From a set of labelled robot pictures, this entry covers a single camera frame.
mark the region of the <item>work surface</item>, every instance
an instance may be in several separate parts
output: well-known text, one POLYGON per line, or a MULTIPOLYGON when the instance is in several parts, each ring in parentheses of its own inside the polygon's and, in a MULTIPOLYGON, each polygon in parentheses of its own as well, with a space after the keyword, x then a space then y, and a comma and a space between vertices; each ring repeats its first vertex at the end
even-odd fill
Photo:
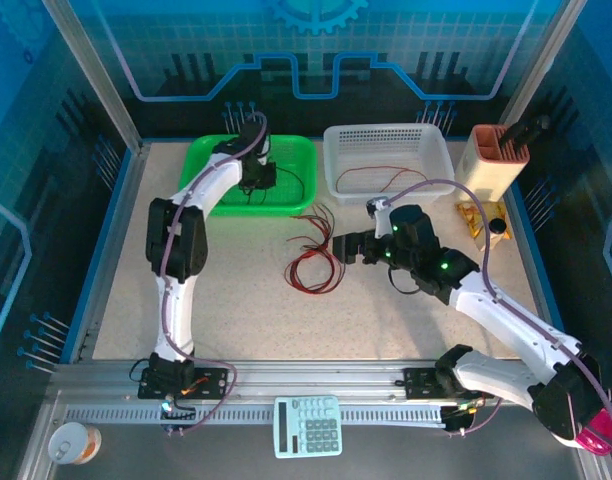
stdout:
MULTIPOLYGON (((158 331, 155 276, 144 245, 148 206, 177 191, 188 143, 153 144, 113 280, 95 359, 137 359, 153 350, 158 331)), ((336 234, 374 228, 362 206, 339 206, 324 180, 321 143, 317 202, 335 214, 336 234)), ((463 143, 449 144, 453 162, 463 143)), ((480 261, 452 196, 422 205, 443 245, 480 261)), ((341 285, 327 295, 306 295, 283 278, 299 243, 286 239, 318 235, 305 221, 291 218, 213 217, 207 222, 209 255, 193 301, 196 355, 231 360, 435 359, 462 343, 499 358, 515 357, 467 316, 423 293, 405 296, 389 284, 385 265, 349 266, 341 285)), ((304 266, 305 282, 326 276, 326 263, 304 266)), ((395 272, 402 289, 412 280, 395 272)), ((494 282, 528 309, 535 304, 516 243, 493 250, 494 282)))

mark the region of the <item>pen holder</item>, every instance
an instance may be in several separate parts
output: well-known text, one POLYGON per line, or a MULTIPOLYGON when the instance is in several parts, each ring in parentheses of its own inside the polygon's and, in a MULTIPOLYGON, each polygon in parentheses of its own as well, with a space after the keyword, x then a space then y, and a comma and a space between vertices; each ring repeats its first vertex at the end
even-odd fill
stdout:
MULTIPOLYGON (((455 169, 455 180, 483 202, 499 201, 530 159, 528 147, 522 145, 516 153, 513 140, 500 148, 499 139, 507 129, 502 125, 475 125, 455 169)), ((470 200, 461 190, 456 195, 459 201, 470 200)))

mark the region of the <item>glass panel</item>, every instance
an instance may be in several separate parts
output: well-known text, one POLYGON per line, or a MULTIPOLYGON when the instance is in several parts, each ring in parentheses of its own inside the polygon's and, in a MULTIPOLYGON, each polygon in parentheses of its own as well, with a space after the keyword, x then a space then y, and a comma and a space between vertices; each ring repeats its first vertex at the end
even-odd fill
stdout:
POLYGON ((42 3, 0 2, 0 478, 16 475, 124 152, 42 3))
POLYGON ((612 2, 588 2, 527 115, 552 128, 519 177, 566 330, 612 367, 612 2))
POLYGON ((74 2, 145 137, 232 130, 251 103, 275 133, 425 121, 468 135, 497 122, 559 5, 74 2))

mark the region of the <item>green plastic basket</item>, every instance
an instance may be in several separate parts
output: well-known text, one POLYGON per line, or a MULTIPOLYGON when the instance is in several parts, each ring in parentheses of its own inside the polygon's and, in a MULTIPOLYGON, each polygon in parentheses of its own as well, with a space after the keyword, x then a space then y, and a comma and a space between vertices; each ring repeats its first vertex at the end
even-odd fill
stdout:
MULTIPOLYGON (((179 179, 180 190, 195 178, 208 162, 213 147, 230 140, 233 135, 207 135, 195 140, 186 153, 186 162, 179 179)), ((266 191, 255 190, 250 197, 238 186, 231 188, 215 206, 212 214, 233 216, 290 216, 299 215, 315 200, 317 192, 317 152, 315 144, 296 135, 271 135, 269 162, 292 172, 277 170, 277 185, 266 191)))

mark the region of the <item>white robotic arm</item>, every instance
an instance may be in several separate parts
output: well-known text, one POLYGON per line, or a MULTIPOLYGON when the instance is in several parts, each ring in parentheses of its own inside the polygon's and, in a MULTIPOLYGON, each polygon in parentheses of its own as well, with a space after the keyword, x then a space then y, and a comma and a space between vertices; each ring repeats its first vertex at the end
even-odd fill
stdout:
POLYGON ((592 385, 562 351, 566 347, 598 375, 596 362, 581 351, 580 342, 540 320, 495 285, 490 292, 475 262, 440 246, 429 217, 419 206, 393 209, 385 198, 377 198, 367 209, 376 220, 375 230, 333 239, 333 253, 341 262, 355 263, 361 254, 364 264, 386 263, 410 272, 421 291, 471 317, 521 359, 507 362, 458 345, 437 361, 438 383, 450 393, 485 392, 532 410, 560 441, 574 446, 573 441, 602 409, 592 385), (556 343, 513 309, 555 337, 556 343))
POLYGON ((146 258, 156 275, 159 333, 145 375, 149 390, 157 395, 179 395, 195 380, 193 363, 182 353, 189 356, 194 351, 191 314, 195 283, 208 255, 205 220, 236 185, 244 191, 275 186, 275 164, 268 162, 269 152, 265 124, 246 122, 238 137, 215 146, 206 166, 185 188, 150 205, 146 258), (175 237, 166 255, 171 234, 175 237))
MULTIPOLYGON (((239 160, 232 160, 224 165, 214 168, 221 160, 228 158, 230 155, 226 153, 214 153, 204 169, 197 174, 202 175, 207 171, 205 179, 201 182, 201 186, 190 195, 190 200, 186 203, 187 207, 195 207, 203 214, 204 221, 210 215, 212 209, 217 205, 219 200, 235 185, 242 180, 242 163, 239 160)), ((173 205, 181 204, 184 197, 189 193, 191 181, 184 189, 177 192, 170 198, 173 205)), ((168 301, 168 310, 170 316, 167 319, 170 338, 175 345, 187 354, 191 354, 194 349, 193 337, 191 333, 191 313, 193 308, 193 292, 195 290, 195 282, 197 275, 192 275, 180 282, 175 277, 168 278, 171 285, 170 297, 168 301)), ((170 342, 164 337, 162 329, 162 302, 164 300, 164 289, 166 282, 161 276, 156 277, 157 290, 159 293, 159 315, 160 321, 159 334, 157 335, 157 344, 155 345, 155 353, 160 358, 170 361, 181 361, 185 359, 179 353, 175 352, 170 345, 170 342)))

